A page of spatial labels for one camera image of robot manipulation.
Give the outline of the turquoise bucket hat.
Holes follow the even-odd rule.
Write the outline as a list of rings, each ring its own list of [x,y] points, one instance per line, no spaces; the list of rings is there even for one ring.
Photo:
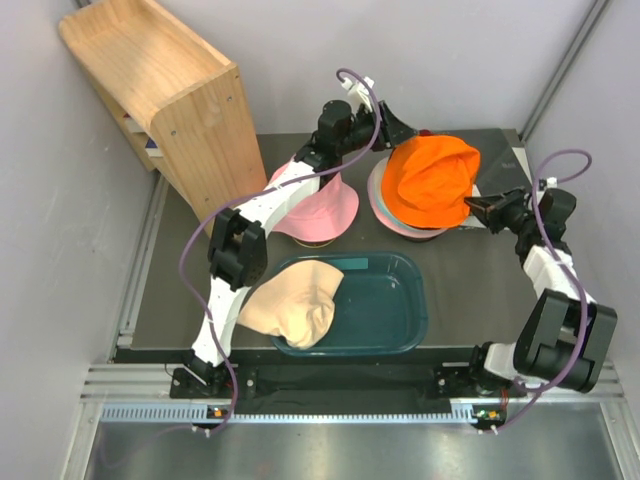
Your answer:
[[[388,210],[383,199],[380,196],[374,196],[374,203],[380,214],[394,225],[400,225],[398,219]]]

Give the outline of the peach bucket hat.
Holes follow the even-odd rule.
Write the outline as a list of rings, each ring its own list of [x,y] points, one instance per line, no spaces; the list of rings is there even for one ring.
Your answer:
[[[291,347],[308,349],[331,328],[334,296],[343,279],[339,269],[318,260],[293,263],[251,294],[238,323],[282,337]]]

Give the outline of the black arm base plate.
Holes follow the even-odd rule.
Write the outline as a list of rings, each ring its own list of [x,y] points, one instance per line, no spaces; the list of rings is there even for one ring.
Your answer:
[[[330,364],[243,364],[234,368],[238,386],[220,367],[199,380],[187,369],[174,373],[173,398],[216,398],[237,393],[244,402],[258,399],[297,397],[308,394],[315,401],[332,394],[389,393],[393,399],[403,393],[419,398],[439,399],[465,396],[496,397],[506,388],[502,381],[482,387],[464,366],[427,363],[374,362]]]

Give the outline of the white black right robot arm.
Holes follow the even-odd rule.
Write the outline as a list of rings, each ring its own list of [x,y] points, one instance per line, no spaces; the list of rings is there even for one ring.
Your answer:
[[[537,296],[516,342],[487,342],[474,349],[466,380],[481,396],[518,377],[551,382],[566,366],[571,369],[558,386],[591,391],[617,324],[614,309],[598,304],[574,283],[573,259],[563,241],[566,222],[576,208],[574,195],[548,189],[539,200],[538,213],[529,200],[522,188],[465,200],[491,232],[508,229],[517,236],[515,251]]]

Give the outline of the orange bucket hat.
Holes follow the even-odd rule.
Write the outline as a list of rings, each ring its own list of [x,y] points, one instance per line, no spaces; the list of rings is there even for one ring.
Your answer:
[[[481,153],[449,135],[417,136],[396,147],[380,183],[382,200],[400,222],[418,229],[450,229],[469,216],[465,199],[481,166]]]

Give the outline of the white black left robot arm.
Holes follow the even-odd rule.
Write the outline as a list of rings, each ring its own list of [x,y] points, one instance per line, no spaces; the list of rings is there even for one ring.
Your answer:
[[[285,164],[282,180],[231,200],[208,217],[211,289],[199,300],[205,317],[188,364],[197,390],[212,397],[226,387],[220,366],[231,366],[231,336],[244,298],[265,272],[267,238],[274,227],[348,168],[344,156],[359,161],[369,151],[395,150],[429,135],[399,120],[383,101],[352,110],[347,102],[332,100],[324,105],[317,129]]]

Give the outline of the light pink bucket hat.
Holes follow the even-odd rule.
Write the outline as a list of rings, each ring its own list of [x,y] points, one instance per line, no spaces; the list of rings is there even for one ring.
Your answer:
[[[375,203],[371,203],[369,201],[369,204],[374,216],[384,227],[410,241],[426,242],[446,232],[445,229],[418,229],[416,227],[409,226],[400,220],[398,220],[400,225],[394,225],[380,214]]]

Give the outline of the beige bucket hat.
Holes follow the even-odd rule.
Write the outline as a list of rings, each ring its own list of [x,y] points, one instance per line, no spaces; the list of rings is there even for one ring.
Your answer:
[[[388,157],[378,161],[373,167],[367,180],[367,193],[371,203],[375,203],[382,199],[381,184],[388,164]]]

